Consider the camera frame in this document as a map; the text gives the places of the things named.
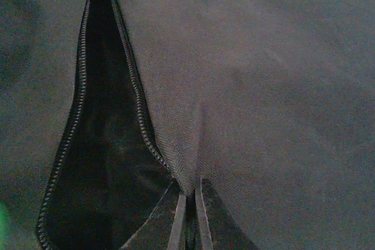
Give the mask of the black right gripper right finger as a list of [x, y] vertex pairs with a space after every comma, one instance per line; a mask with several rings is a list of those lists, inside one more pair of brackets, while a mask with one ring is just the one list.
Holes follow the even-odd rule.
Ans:
[[195, 190], [196, 249], [252, 250], [258, 247], [242, 232], [208, 179]]

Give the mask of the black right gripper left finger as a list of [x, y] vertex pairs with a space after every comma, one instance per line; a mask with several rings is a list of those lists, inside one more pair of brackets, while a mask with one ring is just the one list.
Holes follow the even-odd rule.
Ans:
[[128, 250], [186, 248], [186, 196], [173, 181], [143, 225], [121, 247]]

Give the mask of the black student backpack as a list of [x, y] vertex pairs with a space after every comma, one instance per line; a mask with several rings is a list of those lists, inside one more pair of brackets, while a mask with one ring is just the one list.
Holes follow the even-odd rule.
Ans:
[[122, 249], [208, 179], [257, 249], [374, 248], [374, 0], [1, 0], [2, 249]]

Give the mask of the green highlighter marker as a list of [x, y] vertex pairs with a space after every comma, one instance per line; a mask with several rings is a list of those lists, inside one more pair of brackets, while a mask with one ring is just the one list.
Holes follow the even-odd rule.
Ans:
[[9, 237], [12, 226], [11, 226], [11, 218], [9, 216], [9, 211], [6, 204], [1, 201], [0, 203], [0, 226], [1, 226], [1, 243], [4, 244]]

